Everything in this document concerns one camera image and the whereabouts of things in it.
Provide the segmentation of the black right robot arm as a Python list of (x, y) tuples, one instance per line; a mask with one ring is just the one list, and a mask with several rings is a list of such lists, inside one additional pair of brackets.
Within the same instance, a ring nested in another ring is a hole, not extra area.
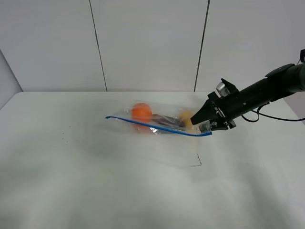
[(212, 131), (236, 127), (234, 119), (305, 90), (305, 64), (287, 64), (243, 90), (225, 79), (208, 94), (202, 108), (191, 118), (193, 125), (208, 121)]

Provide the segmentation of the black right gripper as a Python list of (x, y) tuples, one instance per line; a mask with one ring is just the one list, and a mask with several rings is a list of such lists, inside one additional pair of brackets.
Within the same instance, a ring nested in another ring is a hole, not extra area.
[(228, 130), (236, 127), (232, 111), (229, 108), (235, 104), (230, 99), (234, 97), (239, 90), (236, 86), (225, 79), (221, 79), (225, 83), (230, 94), (226, 97), (221, 97), (216, 92), (208, 94), (208, 100), (205, 101), (201, 109), (191, 117), (193, 125), (199, 124), (201, 133), (208, 133), (218, 130)]

